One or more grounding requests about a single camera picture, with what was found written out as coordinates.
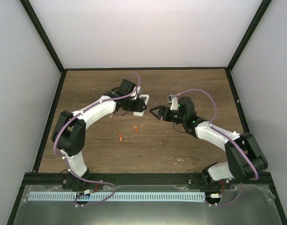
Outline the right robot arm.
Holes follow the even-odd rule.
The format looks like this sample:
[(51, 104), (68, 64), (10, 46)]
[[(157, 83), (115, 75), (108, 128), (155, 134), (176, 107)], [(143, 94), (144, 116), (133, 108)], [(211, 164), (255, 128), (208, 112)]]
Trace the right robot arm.
[(226, 162), (204, 168), (202, 184), (205, 188), (214, 188), (220, 180), (257, 180), (260, 173), (268, 168), (267, 159), (251, 133), (239, 134), (211, 124), (197, 115), (189, 97), (169, 97), (169, 103), (170, 107), (161, 105), (149, 112), (158, 120), (181, 124), (185, 133), (207, 141), (226, 153)]

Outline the white remote control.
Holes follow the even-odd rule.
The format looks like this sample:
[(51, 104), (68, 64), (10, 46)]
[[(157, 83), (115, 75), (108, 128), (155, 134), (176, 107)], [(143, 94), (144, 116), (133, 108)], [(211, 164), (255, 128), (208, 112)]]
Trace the white remote control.
[(136, 102), (136, 109), (133, 112), (134, 116), (142, 117), (144, 115), (145, 110), (147, 109), (147, 103), (149, 101), (149, 95), (140, 95), (139, 99)]

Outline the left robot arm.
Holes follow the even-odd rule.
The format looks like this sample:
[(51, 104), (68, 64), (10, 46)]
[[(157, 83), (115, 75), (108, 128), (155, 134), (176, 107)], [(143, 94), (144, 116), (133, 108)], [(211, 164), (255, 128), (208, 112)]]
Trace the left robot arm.
[(143, 116), (150, 96), (142, 94), (140, 84), (123, 79), (120, 86), (105, 92), (98, 100), (80, 110), (63, 111), (57, 120), (52, 134), (53, 151), (62, 156), (68, 164), (68, 172), (78, 189), (89, 185), (89, 172), (82, 154), (87, 129), (106, 115), (120, 109)]

